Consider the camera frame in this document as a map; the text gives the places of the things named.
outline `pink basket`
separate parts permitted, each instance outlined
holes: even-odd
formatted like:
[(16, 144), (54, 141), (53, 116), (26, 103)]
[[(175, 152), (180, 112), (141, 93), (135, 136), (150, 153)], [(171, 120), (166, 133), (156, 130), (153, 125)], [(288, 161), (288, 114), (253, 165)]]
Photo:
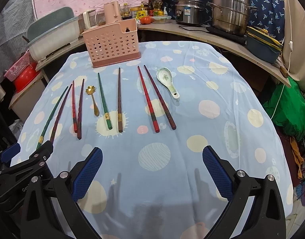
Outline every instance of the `pink basket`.
[(93, 68), (141, 57), (135, 19), (106, 24), (83, 32)]
[(29, 50), (27, 50), (26, 53), (5, 73), (4, 77), (8, 78), (10, 81), (14, 81), (15, 78), (17, 78), (33, 61)]

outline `brown chopstick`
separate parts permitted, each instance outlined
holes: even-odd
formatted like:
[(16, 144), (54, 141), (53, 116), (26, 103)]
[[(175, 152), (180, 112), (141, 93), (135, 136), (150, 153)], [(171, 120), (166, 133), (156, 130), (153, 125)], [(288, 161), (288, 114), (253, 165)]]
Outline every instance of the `brown chopstick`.
[(117, 95), (117, 112), (118, 112), (118, 132), (123, 131), (122, 100), (120, 87), (120, 68), (118, 69), (118, 95)]
[(146, 96), (146, 100), (147, 100), (150, 116), (151, 116), (151, 119), (152, 119), (153, 127), (155, 129), (155, 132), (159, 133), (160, 129), (159, 129), (159, 126), (158, 126), (156, 115), (155, 115), (155, 112), (153, 110), (153, 107), (152, 107), (152, 104), (151, 104), (151, 101), (150, 101), (150, 98), (149, 98), (149, 94), (148, 94), (148, 91), (147, 91), (147, 88), (146, 88), (146, 85), (145, 85), (145, 81), (144, 81), (144, 79), (142, 77), (142, 74), (141, 74), (139, 66), (138, 66), (138, 71), (139, 71), (139, 76), (140, 76), (140, 79), (141, 79), (142, 87), (143, 87), (143, 90), (145, 92), (145, 96)]
[(173, 118), (172, 118), (172, 116), (171, 116), (171, 114), (170, 114), (170, 111), (169, 111), (169, 109), (168, 109), (168, 107), (167, 107), (167, 105), (166, 105), (164, 99), (162, 98), (162, 96), (161, 96), (161, 94), (160, 94), (160, 92), (159, 92), (159, 90), (158, 90), (158, 88), (157, 88), (157, 86), (156, 86), (156, 84), (155, 84), (155, 81), (154, 81), (153, 78), (151, 77), (151, 75), (150, 75), (150, 73), (149, 73), (147, 67), (146, 67), (145, 65), (143, 65), (143, 66), (145, 67), (146, 72), (147, 72), (147, 74), (148, 74), (148, 76), (149, 76), (149, 79), (150, 79), (150, 81), (151, 81), (151, 83), (152, 83), (152, 86), (154, 87), (154, 89), (155, 89), (155, 91), (156, 91), (156, 93), (157, 93), (157, 96), (158, 96), (158, 98), (159, 98), (159, 100), (160, 100), (160, 103), (161, 103), (161, 105), (162, 105), (162, 107), (163, 107), (163, 109), (164, 109), (164, 111), (165, 111), (165, 114), (166, 114), (166, 116), (167, 116), (167, 119), (168, 119), (168, 121), (169, 121), (169, 124), (170, 124), (171, 128), (172, 128), (173, 130), (175, 130), (175, 129), (177, 128), (177, 126), (176, 126), (176, 124), (174, 123), (174, 120), (173, 120)]
[(79, 101), (79, 106), (78, 106), (77, 138), (79, 140), (82, 139), (82, 102), (83, 102), (84, 82), (85, 82), (85, 79), (83, 79), (82, 89), (80, 90), (80, 101)]
[(76, 108), (75, 108), (75, 88), (74, 88), (74, 80), (73, 80), (73, 88), (72, 88), (72, 112), (73, 112), (73, 127), (74, 132), (77, 133), (77, 120), (76, 120)]
[(72, 87), (72, 84), (70, 85), (65, 97), (64, 97), (64, 100), (62, 101), (62, 105), (58, 111), (58, 114), (57, 114), (57, 117), (56, 117), (56, 120), (55, 120), (55, 123), (54, 123), (54, 126), (53, 126), (53, 130), (52, 130), (52, 134), (51, 134), (51, 138), (50, 138), (50, 141), (53, 143), (54, 142), (54, 138), (55, 138), (55, 132), (56, 132), (56, 129), (57, 129), (57, 125), (58, 125), (58, 122), (59, 122), (59, 119), (61, 118), (61, 115), (62, 115), (62, 112), (63, 112), (63, 109), (64, 109), (64, 106), (65, 106), (65, 102), (66, 102), (66, 99), (67, 99), (67, 96), (70, 92), (70, 89)]

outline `blue gripper pad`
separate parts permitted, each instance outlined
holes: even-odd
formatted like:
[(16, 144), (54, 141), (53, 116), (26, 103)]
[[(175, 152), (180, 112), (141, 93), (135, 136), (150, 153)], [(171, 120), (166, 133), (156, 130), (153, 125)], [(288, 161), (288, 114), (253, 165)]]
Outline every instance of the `blue gripper pad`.
[(221, 196), (223, 198), (227, 198), (228, 201), (230, 201), (233, 198), (233, 183), (218, 159), (212, 153), (211, 149), (209, 146), (203, 149), (203, 162), (208, 169)]
[(85, 196), (102, 162), (103, 153), (97, 148), (73, 182), (72, 198), (74, 202)]
[(13, 144), (9, 148), (5, 149), (1, 153), (0, 161), (4, 164), (6, 164), (8, 161), (10, 161), (14, 156), (16, 156), (21, 151), (21, 147), (18, 143)]

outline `green cloth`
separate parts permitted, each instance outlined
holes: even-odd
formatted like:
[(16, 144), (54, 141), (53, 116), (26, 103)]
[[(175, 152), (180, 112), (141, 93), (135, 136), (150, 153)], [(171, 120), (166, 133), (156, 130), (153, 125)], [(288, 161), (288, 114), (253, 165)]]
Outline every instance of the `green cloth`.
[(294, 136), (300, 141), (305, 135), (305, 99), (298, 87), (298, 84), (290, 77), (291, 88), (279, 84), (269, 101), (263, 104), (269, 117), (272, 117), (282, 88), (284, 90), (279, 100), (272, 122), (283, 127), (285, 134)]

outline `red plastic bowl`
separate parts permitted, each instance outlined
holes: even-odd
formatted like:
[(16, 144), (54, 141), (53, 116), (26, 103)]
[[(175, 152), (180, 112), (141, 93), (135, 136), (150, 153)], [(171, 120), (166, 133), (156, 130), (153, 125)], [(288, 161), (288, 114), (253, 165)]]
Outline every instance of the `red plastic bowl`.
[(13, 81), (17, 93), (22, 91), (37, 75), (39, 72), (35, 71), (37, 62), (28, 65), (23, 72)]

